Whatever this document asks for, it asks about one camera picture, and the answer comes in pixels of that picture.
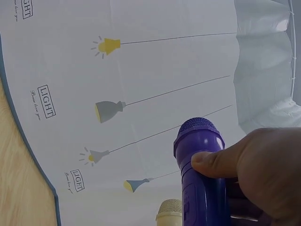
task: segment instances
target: microphone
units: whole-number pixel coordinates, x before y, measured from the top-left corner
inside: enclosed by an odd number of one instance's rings
[[[174,157],[182,176],[183,226],[230,226],[224,179],[205,177],[191,166],[193,154],[225,148],[219,131],[205,118],[192,118],[179,129]]]
[[[163,201],[156,222],[157,226],[182,226],[182,201],[178,199]]]

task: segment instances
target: pendant lamp illustration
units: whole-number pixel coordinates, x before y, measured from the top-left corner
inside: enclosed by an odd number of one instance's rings
[[[156,95],[156,96],[153,96],[153,97],[149,97],[149,98],[146,98],[146,99],[143,99],[143,100],[139,100],[139,101],[136,101],[136,102],[132,102],[132,103],[129,103],[129,104],[126,104],[125,102],[121,102],[121,101],[119,101],[117,103],[114,103],[114,102],[111,102],[111,101],[101,101],[101,102],[98,102],[98,103],[95,104],[95,114],[96,114],[96,117],[97,117],[98,121],[100,123],[104,123],[104,122],[110,120],[111,118],[113,118],[118,112],[123,112],[123,109],[126,106],[137,104],[139,102],[146,101],[146,100],[149,100],[149,99],[153,99],[153,98],[156,98],[156,97],[159,97],[159,96],[163,96],[165,94],[169,94],[169,93],[172,93],[172,92],[176,92],[176,91],[179,91],[181,89],[186,89],[186,88],[190,88],[190,87],[193,87],[193,86],[197,86],[197,85],[203,84],[205,82],[210,82],[210,81],[214,81],[214,80],[222,79],[222,78],[227,78],[227,77],[229,77],[229,75],[228,76],[223,76],[223,77],[220,77],[220,78],[216,78],[216,79],[211,79],[211,80],[199,82],[199,83],[196,83],[196,84],[193,84],[193,85],[190,85],[190,86],[182,87],[180,89],[175,89],[175,90],[172,90],[172,91],[169,91],[169,92],[166,92],[166,93],[162,93],[162,94],[159,94],[159,95]]]
[[[104,123],[113,118],[117,112],[122,112],[124,107],[126,107],[125,102],[102,101],[95,104],[95,113],[98,121]]]
[[[91,50],[97,49],[97,52],[95,56],[102,53],[102,59],[104,59],[104,54],[109,55],[111,52],[116,50],[117,48],[120,48],[120,40],[114,40],[114,39],[104,39],[103,42],[101,42],[103,39],[101,36],[98,36],[99,42],[94,41],[93,43],[97,45],[97,47],[91,48]]]
[[[211,112],[211,113],[209,113],[209,114],[203,115],[202,117],[209,116],[209,115],[211,115],[211,114],[213,114],[213,113],[219,112],[219,111],[224,110],[224,109],[226,109],[226,108],[229,108],[229,107],[231,107],[231,106],[233,106],[233,105],[229,105],[229,106],[227,106],[227,107],[223,107],[223,108],[221,108],[221,109],[219,109],[219,110],[216,110],[216,111]],[[173,130],[173,129],[176,129],[176,128],[180,127],[181,125],[182,125],[182,124],[177,125],[177,126],[172,127],[172,128],[169,128],[169,129],[166,129],[166,130],[164,130],[164,131],[162,131],[162,132],[153,134],[153,135],[151,135],[151,136],[142,138],[142,139],[140,139],[140,140],[137,140],[137,141],[135,141],[135,142],[129,143],[129,144],[127,144],[127,145],[124,145],[124,146],[122,146],[122,147],[116,148],[116,149],[114,149],[114,150],[110,150],[110,151],[109,151],[109,150],[106,150],[106,151],[104,151],[104,152],[98,152],[98,151],[88,150],[86,147],[84,147],[85,153],[80,153],[80,156],[81,156],[82,158],[81,158],[79,161],[83,161],[85,165],[87,165],[87,164],[90,163],[91,166],[94,166],[94,164],[98,163],[103,157],[105,157],[105,156],[111,154],[112,152],[121,150],[121,149],[124,148],[124,147],[127,147],[127,146],[131,146],[131,145],[137,144],[137,143],[139,143],[140,141],[143,141],[143,140],[146,140],[146,139],[148,139],[148,138],[151,138],[151,137],[154,137],[154,136],[163,134],[163,133],[165,133],[165,132],[171,131],[171,130]]]
[[[94,166],[94,163],[98,163],[103,157],[108,155],[110,152],[96,152],[93,150],[88,150],[86,147],[84,148],[86,153],[80,153],[81,156],[84,156],[83,159],[80,159],[79,161],[85,161],[85,165],[91,163],[91,166]]]
[[[123,182],[123,187],[126,190],[134,193],[139,186],[141,186],[141,185],[143,185],[145,183],[149,183],[152,180],[155,180],[155,179],[158,179],[158,178],[162,178],[162,177],[166,177],[168,175],[171,175],[171,174],[174,174],[174,173],[177,173],[177,172],[180,172],[180,171],[178,170],[178,171],[175,171],[175,172],[172,172],[172,173],[169,173],[169,174],[165,174],[165,175],[162,175],[162,176],[156,177],[156,178],[145,178],[143,180],[125,180]]]
[[[211,35],[222,35],[222,34],[236,34],[236,33],[231,32],[231,33],[219,33],[219,34],[211,34]],[[169,38],[169,39],[156,39],[156,40],[144,40],[144,41],[133,41],[133,42],[120,43],[120,39],[114,40],[114,39],[104,38],[104,41],[103,41],[102,37],[99,35],[98,39],[100,42],[93,41],[93,43],[96,44],[97,46],[92,47],[91,50],[96,49],[95,56],[98,56],[100,53],[102,53],[102,59],[104,59],[104,54],[109,55],[114,50],[120,48],[121,45],[152,42],[152,41],[166,41],[166,40],[172,40],[172,39],[185,39],[185,38],[193,38],[193,37],[199,37],[199,36],[204,36],[204,35],[192,35],[192,36],[174,37],[174,38]]]

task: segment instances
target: wooden floor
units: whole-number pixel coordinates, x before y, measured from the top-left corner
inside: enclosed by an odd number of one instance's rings
[[[56,226],[54,197],[27,151],[0,83],[0,226]]]

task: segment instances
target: purple microphone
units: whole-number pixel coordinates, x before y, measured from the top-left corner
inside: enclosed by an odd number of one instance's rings
[[[217,152],[224,148],[219,131],[207,119],[192,118],[180,127],[174,141],[174,157],[182,176],[183,226],[230,226],[224,179],[205,177],[190,163],[197,152]]]

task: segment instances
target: canopy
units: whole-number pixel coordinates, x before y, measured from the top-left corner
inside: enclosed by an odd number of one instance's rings
[[[181,199],[173,142],[189,118],[211,120],[227,147],[295,124],[291,11],[271,0],[2,2],[1,80],[58,225],[154,225],[165,199]]]

